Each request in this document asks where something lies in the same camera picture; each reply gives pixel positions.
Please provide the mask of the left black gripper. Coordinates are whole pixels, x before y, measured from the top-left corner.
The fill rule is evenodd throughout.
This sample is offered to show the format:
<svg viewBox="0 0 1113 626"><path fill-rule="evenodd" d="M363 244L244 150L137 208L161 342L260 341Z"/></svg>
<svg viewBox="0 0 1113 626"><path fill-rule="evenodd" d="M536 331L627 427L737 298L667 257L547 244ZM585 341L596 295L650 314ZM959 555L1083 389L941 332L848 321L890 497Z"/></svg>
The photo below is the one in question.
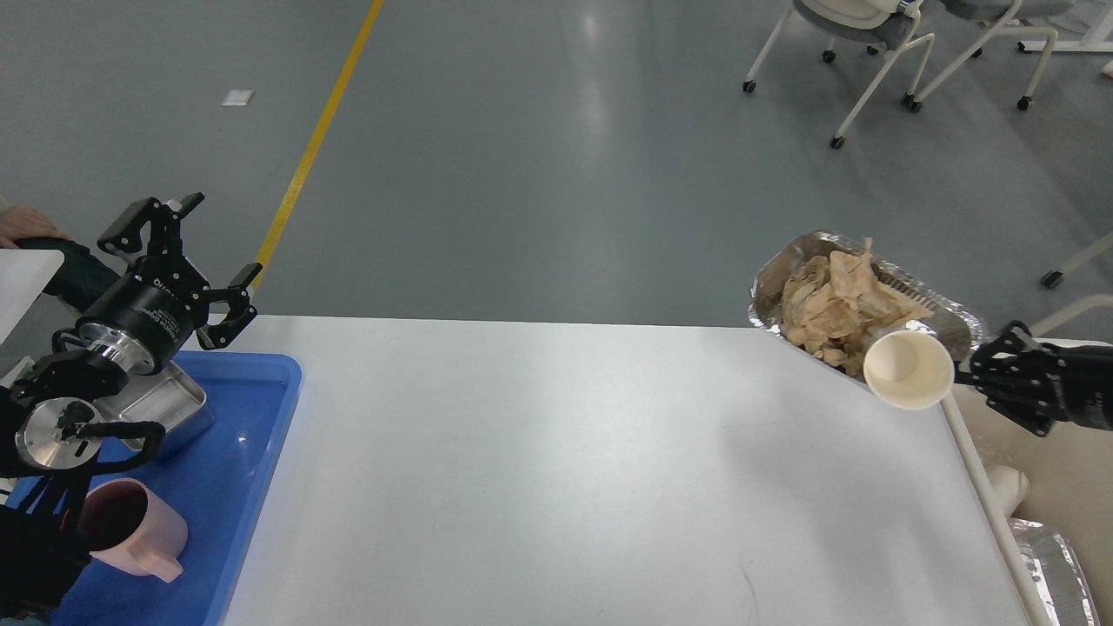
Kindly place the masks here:
<svg viewBox="0 0 1113 626"><path fill-rule="evenodd" d="M184 254L183 221L203 200L203 193L135 200L97 239L131 274L78 317L75 332L83 348L127 374L159 373L194 332L203 350L225 349L258 316L250 286L262 264L246 264L226 288L211 288ZM227 306L219 323L208 322L214 304Z"/></svg>

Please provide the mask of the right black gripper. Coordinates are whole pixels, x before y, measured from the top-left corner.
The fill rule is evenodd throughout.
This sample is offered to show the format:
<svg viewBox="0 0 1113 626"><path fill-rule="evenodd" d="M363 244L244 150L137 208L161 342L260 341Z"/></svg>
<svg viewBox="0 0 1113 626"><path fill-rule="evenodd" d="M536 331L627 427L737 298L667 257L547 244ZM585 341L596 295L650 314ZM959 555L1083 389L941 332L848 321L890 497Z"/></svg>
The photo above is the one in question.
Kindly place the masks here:
<svg viewBox="0 0 1113 626"><path fill-rule="evenodd" d="M1048 436L1057 421L1112 430L1109 345L1062 346L1012 321L956 366L955 383L981 390L987 405L1032 436Z"/></svg>

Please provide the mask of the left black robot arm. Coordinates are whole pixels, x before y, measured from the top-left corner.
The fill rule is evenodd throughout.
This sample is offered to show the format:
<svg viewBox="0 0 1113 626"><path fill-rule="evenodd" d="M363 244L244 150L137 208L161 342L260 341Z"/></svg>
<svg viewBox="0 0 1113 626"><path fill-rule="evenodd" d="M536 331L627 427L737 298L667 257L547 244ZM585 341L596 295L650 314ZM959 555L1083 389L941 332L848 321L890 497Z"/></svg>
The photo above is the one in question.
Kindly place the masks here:
<svg viewBox="0 0 1113 626"><path fill-rule="evenodd" d="M170 432L151 417L112 420L97 403L162 372L190 338L220 350L257 316L250 285L262 264L214 288L183 252L183 221L203 200L131 203L97 242L126 261L124 277L3 387L3 476L32 481L21 502L3 507L4 618L60 605L91 560L78 529L91 480L149 463Z"/></svg>

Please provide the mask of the person's bare hand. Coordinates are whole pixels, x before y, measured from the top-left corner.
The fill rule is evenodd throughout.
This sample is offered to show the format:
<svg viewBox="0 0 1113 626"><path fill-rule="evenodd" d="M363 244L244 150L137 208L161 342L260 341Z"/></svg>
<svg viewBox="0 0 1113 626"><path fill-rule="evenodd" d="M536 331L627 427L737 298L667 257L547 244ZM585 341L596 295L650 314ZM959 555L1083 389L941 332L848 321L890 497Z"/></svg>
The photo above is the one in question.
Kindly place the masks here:
<svg viewBox="0 0 1113 626"><path fill-rule="evenodd" d="M70 241L41 211L1 198L1 247L17 250L17 242L32 238Z"/></svg>

